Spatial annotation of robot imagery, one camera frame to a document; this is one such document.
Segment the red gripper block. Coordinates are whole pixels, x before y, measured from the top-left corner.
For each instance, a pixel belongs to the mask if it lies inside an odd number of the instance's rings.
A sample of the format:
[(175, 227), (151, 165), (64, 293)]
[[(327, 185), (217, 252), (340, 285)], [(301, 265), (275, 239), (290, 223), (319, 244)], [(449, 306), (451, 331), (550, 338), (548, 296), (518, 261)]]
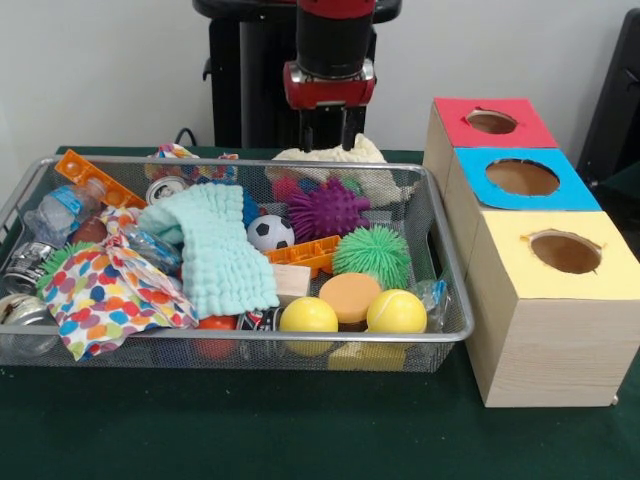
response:
[(305, 152), (314, 148), (315, 109), (322, 106), (344, 107), (342, 148), (350, 151), (359, 133), (361, 108), (367, 106), (376, 85), (374, 64), (364, 61), (361, 71), (343, 79), (322, 79), (305, 73), (295, 61), (283, 68), (285, 97), (293, 110), (299, 111), (300, 146)]

